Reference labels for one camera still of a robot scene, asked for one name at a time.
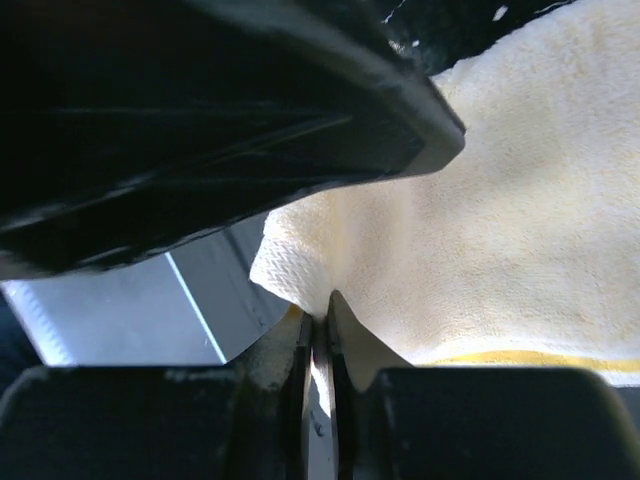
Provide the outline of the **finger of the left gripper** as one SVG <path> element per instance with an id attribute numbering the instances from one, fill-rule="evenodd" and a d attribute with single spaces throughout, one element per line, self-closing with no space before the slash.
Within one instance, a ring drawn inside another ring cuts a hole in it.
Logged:
<path id="1" fill-rule="evenodd" d="M 371 1 L 5 1 L 1 269 L 103 271 L 342 186 L 431 174 L 465 128 Z"/>

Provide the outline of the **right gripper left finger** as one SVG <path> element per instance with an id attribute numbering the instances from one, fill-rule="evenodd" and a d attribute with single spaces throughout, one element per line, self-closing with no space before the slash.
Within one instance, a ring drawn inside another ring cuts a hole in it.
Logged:
<path id="1" fill-rule="evenodd" d="M 304 479 L 311 318 L 223 366 L 45 367 L 1 400 L 5 479 Z"/>

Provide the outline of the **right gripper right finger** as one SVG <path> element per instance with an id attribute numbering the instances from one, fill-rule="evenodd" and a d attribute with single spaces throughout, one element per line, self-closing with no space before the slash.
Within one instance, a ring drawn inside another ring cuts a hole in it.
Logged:
<path id="1" fill-rule="evenodd" d="M 566 367 L 414 367 L 333 292 L 326 317 L 340 479 L 635 479 L 617 391 Z"/>

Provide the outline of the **yellow towel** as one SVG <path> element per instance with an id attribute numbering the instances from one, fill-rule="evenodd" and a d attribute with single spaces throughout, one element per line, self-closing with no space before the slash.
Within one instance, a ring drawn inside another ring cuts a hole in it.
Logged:
<path id="1" fill-rule="evenodd" d="M 466 145 L 429 176 L 273 211 L 251 280 L 333 291 L 417 365 L 571 365 L 639 382 L 639 5 L 576 1 L 435 79 Z"/>

